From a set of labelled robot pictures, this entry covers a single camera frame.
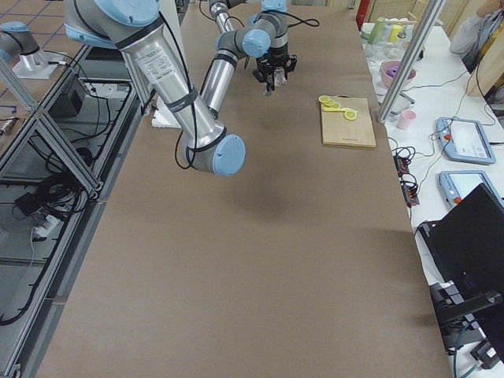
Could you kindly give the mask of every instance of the white table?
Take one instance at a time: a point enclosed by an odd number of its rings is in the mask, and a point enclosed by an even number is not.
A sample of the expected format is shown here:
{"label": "white table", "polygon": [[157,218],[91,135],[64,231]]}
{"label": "white table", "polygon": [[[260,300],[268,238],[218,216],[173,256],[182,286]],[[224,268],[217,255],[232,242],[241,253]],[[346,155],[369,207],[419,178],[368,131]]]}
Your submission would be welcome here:
{"label": "white table", "polygon": [[[429,138],[435,131],[435,123],[440,117],[457,116],[479,120],[484,125],[484,131],[490,142],[504,142],[504,128],[493,116],[490,108],[487,111],[492,115],[490,118],[484,111],[486,102],[482,97],[464,96],[465,85],[469,79],[465,66],[456,54],[449,50],[450,40],[441,27],[434,27],[425,44],[425,55],[422,61],[418,61],[414,68],[417,76],[413,82],[405,87],[407,90],[411,87],[423,85],[436,85],[445,83],[449,80],[459,77],[458,80],[447,83],[441,87],[424,87],[411,89],[406,94],[416,101],[412,110],[417,114],[416,120],[406,130],[396,127],[397,117],[389,117],[385,123],[389,137],[395,139],[399,146],[413,146],[417,152],[426,155],[432,154],[432,141]],[[386,60],[384,54],[377,54],[376,57],[368,59],[369,70],[373,77],[378,99],[381,100],[386,93],[387,88],[381,82],[380,64]],[[391,148],[395,148],[395,142],[391,141]],[[414,157],[409,170],[415,175],[421,185],[418,195],[420,205],[412,208],[411,224],[413,228],[423,221],[435,221],[443,218],[450,210],[446,199],[438,184],[438,173],[448,170],[466,170],[478,169],[487,173],[491,182],[501,196],[504,196],[504,146],[492,146],[492,150],[497,158],[497,163],[493,165],[475,165],[450,161],[442,156],[439,161],[428,171],[428,167],[437,160],[441,154],[441,143],[434,141],[435,153],[431,157],[417,155]],[[417,235],[417,246],[421,255],[424,273],[429,285],[436,282],[442,282],[434,261],[422,238]],[[457,356],[458,376],[460,377],[474,365],[475,361],[469,354],[469,351],[476,344],[469,344],[459,350]],[[504,364],[498,363],[492,370],[478,369],[471,374],[473,378],[491,378],[504,376]]]}

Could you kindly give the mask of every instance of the computer monitor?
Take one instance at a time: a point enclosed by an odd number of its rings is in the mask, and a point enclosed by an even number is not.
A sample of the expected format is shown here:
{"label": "computer monitor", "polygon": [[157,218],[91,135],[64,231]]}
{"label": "computer monitor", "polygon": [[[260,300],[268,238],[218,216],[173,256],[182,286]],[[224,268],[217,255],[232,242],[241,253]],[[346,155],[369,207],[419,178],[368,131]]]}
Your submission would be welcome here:
{"label": "computer monitor", "polygon": [[[489,291],[504,295],[504,206],[486,185],[437,222],[428,239],[439,272],[465,300]],[[504,304],[472,315],[504,361]]]}

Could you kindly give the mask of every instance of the tablet screen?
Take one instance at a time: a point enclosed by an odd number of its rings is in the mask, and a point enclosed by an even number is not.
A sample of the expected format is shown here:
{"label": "tablet screen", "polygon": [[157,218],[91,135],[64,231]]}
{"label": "tablet screen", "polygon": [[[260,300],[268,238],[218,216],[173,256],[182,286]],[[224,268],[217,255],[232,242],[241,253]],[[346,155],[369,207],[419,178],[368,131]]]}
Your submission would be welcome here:
{"label": "tablet screen", "polygon": [[474,123],[454,120],[450,129],[451,140],[459,155],[488,158],[487,150]]}
{"label": "tablet screen", "polygon": [[460,198],[464,199],[475,187],[481,183],[485,183],[483,177],[479,173],[469,174],[450,174],[451,181],[457,188]]}

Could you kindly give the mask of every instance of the cutting board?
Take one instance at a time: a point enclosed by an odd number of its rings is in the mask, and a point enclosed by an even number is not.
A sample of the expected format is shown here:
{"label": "cutting board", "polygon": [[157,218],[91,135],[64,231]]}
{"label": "cutting board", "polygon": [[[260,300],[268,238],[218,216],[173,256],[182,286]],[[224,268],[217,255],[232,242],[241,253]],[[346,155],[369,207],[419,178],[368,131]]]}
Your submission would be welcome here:
{"label": "cutting board", "polygon": [[366,98],[329,96],[342,107],[358,111],[356,120],[347,120],[343,113],[322,112],[322,143],[340,146],[376,147]]}

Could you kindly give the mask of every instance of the pink cup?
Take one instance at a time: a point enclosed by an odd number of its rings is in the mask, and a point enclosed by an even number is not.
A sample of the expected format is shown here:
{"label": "pink cup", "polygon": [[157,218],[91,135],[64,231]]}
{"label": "pink cup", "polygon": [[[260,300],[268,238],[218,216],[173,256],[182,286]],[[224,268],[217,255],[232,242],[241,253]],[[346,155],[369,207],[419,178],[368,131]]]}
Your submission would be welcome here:
{"label": "pink cup", "polygon": [[412,110],[403,110],[401,112],[401,115],[399,116],[399,121],[397,123],[397,128],[400,128],[402,130],[406,130],[414,121],[414,119],[417,118],[417,115],[415,114],[414,111]]}

